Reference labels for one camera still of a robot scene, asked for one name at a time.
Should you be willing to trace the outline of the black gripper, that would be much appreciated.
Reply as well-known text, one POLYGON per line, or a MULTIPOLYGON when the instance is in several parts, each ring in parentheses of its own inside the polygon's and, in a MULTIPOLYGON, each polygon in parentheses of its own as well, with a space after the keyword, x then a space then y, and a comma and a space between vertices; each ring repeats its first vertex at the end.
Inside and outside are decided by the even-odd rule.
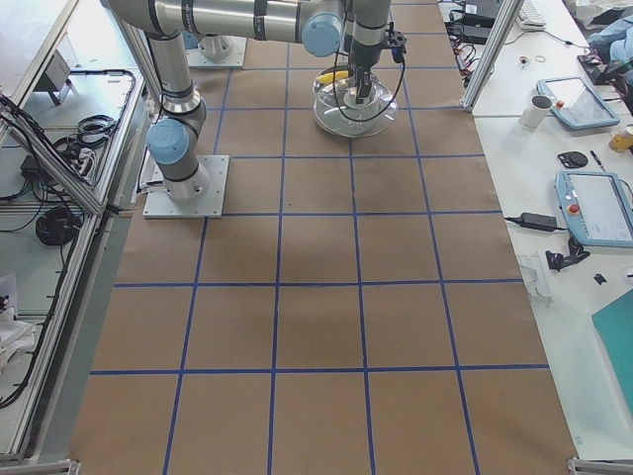
POLYGON ((352 43, 348 56, 348 65, 353 73, 354 86, 351 87, 351 96, 354 101, 364 101, 370 94, 370 72, 380 60, 382 45, 366 46, 361 43, 352 43))

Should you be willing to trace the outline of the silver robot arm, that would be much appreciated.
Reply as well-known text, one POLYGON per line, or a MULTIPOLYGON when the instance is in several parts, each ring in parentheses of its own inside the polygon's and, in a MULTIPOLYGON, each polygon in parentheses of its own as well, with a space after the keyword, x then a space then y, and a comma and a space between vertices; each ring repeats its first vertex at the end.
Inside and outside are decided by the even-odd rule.
POLYGON ((403 37, 390 21, 388 1, 109 1, 127 26, 142 31, 149 73, 159 85, 159 119, 146 146, 173 201, 198 198, 211 175, 195 148, 206 119, 190 75, 189 40, 208 61, 233 51, 236 38, 301 44, 315 57, 334 56, 314 85, 317 123, 348 138, 386 129, 398 111, 395 95, 372 69, 383 51, 403 60, 403 37))

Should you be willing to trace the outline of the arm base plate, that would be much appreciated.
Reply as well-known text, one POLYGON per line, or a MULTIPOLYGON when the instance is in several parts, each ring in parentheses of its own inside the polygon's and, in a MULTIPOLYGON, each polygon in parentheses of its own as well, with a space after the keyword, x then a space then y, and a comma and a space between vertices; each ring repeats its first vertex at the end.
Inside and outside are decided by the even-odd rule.
POLYGON ((191 68, 242 68, 245 49, 246 39, 243 38, 204 37, 195 47, 187 50, 187 60, 191 68))
POLYGON ((183 182, 164 181, 151 161, 151 177, 145 182, 143 216, 147 219, 219 219, 223 215, 228 155, 198 155, 199 169, 183 182))

